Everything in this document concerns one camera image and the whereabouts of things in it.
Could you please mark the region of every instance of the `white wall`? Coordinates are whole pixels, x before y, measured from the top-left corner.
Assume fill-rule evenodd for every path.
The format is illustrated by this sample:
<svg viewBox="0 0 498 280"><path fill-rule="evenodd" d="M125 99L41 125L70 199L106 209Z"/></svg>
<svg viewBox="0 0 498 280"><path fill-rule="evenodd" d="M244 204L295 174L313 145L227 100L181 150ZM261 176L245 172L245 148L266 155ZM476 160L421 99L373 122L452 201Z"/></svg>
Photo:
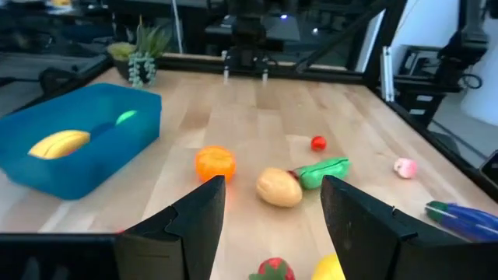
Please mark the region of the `white wall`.
<svg viewBox="0 0 498 280"><path fill-rule="evenodd" d="M393 39L393 69L398 71L405 53L403 45L445 46L457 30L459 0L408 0ZM370 56L382 16L370 21L360 52L357 71L363 71Z"/></svg>

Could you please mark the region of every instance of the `toy green pepper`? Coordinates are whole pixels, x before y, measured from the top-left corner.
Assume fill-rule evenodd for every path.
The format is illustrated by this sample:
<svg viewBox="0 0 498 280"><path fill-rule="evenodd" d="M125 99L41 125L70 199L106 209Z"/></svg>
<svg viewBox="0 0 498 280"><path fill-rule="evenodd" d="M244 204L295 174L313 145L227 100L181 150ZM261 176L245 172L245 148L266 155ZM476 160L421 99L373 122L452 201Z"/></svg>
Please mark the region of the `toy green pepper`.
<svg viewBox="0 0 498 280"><path fill-rule="evenodd" d="M321 186L325 175L332 175L342 179L348 175L351 162L347 158L326 159L317 164L303 166L292 171L302 188L314 190Z"/></svg>

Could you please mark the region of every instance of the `orange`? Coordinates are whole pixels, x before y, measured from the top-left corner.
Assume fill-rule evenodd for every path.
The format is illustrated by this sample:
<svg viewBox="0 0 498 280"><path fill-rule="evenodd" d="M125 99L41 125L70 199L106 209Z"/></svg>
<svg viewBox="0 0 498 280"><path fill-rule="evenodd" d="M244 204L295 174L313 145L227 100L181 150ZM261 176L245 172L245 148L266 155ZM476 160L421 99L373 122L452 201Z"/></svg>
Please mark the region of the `orange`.
<svg viewBox="0 0 498 280"><path fill-rule="evenodd" d="M223 147L205 147L195 155L195 172L205 182L216 175L224 175L229 182L235 174L235 157Z"/></svg>

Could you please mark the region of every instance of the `toy strawberry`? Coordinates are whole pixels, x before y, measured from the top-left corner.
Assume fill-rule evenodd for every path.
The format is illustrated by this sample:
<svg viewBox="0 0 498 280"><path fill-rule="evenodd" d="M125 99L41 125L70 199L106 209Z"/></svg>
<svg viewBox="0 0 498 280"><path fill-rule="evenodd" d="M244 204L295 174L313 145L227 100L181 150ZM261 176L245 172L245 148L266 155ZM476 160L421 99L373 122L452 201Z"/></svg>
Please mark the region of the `toy strawberry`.
<svg viewBox="0 0 498 280"><path fill-rule="evenodd" d="M280 257L272 257L259 266L258 273L249 275L249 280L296 280L294 271Z"/></svg>

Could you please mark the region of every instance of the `blue plastic bin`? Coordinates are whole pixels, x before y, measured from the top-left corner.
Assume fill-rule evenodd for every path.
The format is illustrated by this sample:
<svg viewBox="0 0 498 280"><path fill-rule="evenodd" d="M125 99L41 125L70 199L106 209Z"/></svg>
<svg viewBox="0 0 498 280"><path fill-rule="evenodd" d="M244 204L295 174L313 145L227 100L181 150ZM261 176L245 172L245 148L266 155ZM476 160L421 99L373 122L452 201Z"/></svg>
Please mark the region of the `blue plastic bin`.
<svg viewBox="0 0 498 280"><path fill-rule="evenodd" d="M59 159L28 155L31 147L55 132L90 132L115 122L124 112L137 113ZM161 97L111 84L77 89L59 98L0 119L0 168L10 180L53 194L78 199L159 137Z"/></svg>

